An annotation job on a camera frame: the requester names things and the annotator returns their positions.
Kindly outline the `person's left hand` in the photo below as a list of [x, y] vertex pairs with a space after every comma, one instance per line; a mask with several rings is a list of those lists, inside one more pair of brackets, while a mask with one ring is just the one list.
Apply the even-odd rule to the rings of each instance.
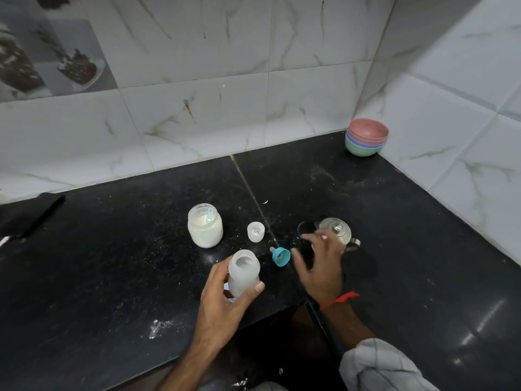
[[246, 310], [234, 310], [225, 296], [224, 284], [232, 256], [215, 264], [201, 294], [194, 339], [207, 338], [227, 344], [238, 329]]

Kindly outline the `white powder spill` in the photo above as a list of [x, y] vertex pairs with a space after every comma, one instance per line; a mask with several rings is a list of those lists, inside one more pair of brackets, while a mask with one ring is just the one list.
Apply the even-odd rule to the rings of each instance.
[[153, 320], [153, 323], [151, 324], [148, 332], [148, 338], [154, 339], [162, 334], [163, 331], [166, 329], [170, 329], [173, 327], [174, 322], [172, 320], [167, 321], [160, 321], [160, 320]]

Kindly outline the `person's right hand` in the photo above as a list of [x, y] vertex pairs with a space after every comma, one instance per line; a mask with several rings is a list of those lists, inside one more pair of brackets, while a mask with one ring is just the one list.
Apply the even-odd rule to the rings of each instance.
[[302, 283], [305, 291], [319, 305], [334, 301], [341, 295], [341, 258], [344, 244], [328, 229], [303, 234], [301, 238], [310, 242], [314, 251], [314, 262], [308, 283]]

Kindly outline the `purple plastic bowl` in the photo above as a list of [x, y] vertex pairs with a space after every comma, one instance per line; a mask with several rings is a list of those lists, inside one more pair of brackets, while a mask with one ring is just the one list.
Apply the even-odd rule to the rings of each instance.
[[364, 148], [381, 147], [387, 141], [387, 137], [385, 137], [383, 140], [380, 140], [380, 141], [366, 140], [366, 139], [352, 135], [349, 131], [346, 132], [345, 136], [346, 136], [347, 140], [349, 140], [353, 144], [360, 146], [360, 147], [364, 147]]

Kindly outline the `teal plastic funnel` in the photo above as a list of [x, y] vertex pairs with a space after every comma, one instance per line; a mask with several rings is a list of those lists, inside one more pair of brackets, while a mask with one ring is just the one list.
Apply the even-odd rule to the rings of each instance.
[[286, 266], [291, 259], [291, 252], [283, 247], [270, 247], [271, 258], [278, 267]]

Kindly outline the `person's left forearm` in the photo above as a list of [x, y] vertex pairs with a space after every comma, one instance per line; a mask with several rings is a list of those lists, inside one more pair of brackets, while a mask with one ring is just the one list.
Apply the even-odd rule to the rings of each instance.
[[157, 391], [196, 391], [225, 344], [207, 338], [194, 339], [183, 358], [165, 377]]

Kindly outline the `blue plastic bowl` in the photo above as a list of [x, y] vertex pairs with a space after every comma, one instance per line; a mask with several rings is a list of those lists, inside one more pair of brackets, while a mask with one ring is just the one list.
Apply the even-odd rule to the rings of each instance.
[[377, 143], [376, 145], [370, 145], [370, 144], [359, 142], [359, 141], [355, 140], [353, 137], [351, 137], [351, 136], [349, 136], [347, 134], [346, 134], [345, 138], [352, 145], [358, 146], [358, 147], [363, 148], [363, 149], [371, 149], [371, 150], [372, 149], [379, 149], [386, 143], [386, 141], [383, 141], [381, 143]]

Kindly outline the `red thread wristband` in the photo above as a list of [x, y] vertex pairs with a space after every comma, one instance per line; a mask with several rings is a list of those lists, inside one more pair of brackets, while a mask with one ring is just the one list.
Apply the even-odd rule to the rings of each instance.
[[341, 304], [341, 303], [345, 303], [347, 302], [349, 299], [355, 299], [355, 298], [358, 298], [360, 297], [360, 294], [356, 293], [355, 291], [349, 291], [345, 294], [342, 294], [341, 296], [339, 296], [338, 298], [336, 298], [334, 301], [330, 301], [330, 302], [327, 302], [327, 303], [324, 303], [324, 304], [321, 304], [320, 305], [320, 310], [323, 311], [325, 310], [326, 308], [334, 305], [334, 304]]

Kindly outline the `glass jar of white powder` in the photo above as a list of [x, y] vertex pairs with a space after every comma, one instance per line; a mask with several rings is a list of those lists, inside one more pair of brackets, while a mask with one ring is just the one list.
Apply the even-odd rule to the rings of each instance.
[[212, 223], [205, 225], [205, 215], [208, 206], [213, 205], [208, 203], [197, 204], [188, 213], [190, 236], [198, 247], [204, 249], [217, 246], [224, 234], [222, 218], [214, 206], [216, 217]]

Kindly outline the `translucent baby bottle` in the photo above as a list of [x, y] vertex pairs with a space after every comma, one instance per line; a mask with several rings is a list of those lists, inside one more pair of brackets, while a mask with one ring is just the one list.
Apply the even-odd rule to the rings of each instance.
[[229, 262], [228, 269], [228, 290], [235, 299], [259, 281], [260, 262], [250, 250], [236, 252]]

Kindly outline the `steel kettle with lid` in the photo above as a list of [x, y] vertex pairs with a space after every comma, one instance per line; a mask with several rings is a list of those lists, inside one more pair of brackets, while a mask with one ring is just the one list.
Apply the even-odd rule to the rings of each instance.
[[344, 244], [346, 252], [355, 251], [360, 248], [361, 242], [352, 236], [349, 225], [340, 218], [327, 217], [319, 222], [303, 221], [297, 227], [297, 234], [311, 234], [315, 230], [331, 230]]

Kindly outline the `green plastic bowl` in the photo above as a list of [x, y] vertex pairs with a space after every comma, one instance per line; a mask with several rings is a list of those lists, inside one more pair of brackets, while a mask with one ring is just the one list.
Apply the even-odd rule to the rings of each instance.
[[380, 146], [375, 146], [374, 148], [373, 147], [366, 148], [364, 146], [359, 146], [359, 145], [351, 142], [347, 137], [345, 138], [344, 143], [345, 143], [347, 150], [352, 155], [355, 155], [358, 157], [372, 156], [372, 155], [378, 153], [381, 150], [381, 148], [383, 147], [383, 145], [380, 145]]

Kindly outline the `pink plastic bowl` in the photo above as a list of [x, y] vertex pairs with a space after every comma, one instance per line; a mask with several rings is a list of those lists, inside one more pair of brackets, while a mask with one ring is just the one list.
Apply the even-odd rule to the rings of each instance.
[[357, 118], [349, 123], [347, 133], [355, 141], [368, 145], [377, 145], [383, 144], [387, 140], [389, 129], [377, 120]]

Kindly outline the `person's right forearm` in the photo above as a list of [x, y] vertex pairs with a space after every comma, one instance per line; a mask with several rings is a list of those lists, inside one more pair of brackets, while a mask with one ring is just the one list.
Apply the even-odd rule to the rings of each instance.
[[348, 302], [322, 313], [347, 348], [339, 373], [348, 391], [439, 391], [403, 352], [377, 338]]

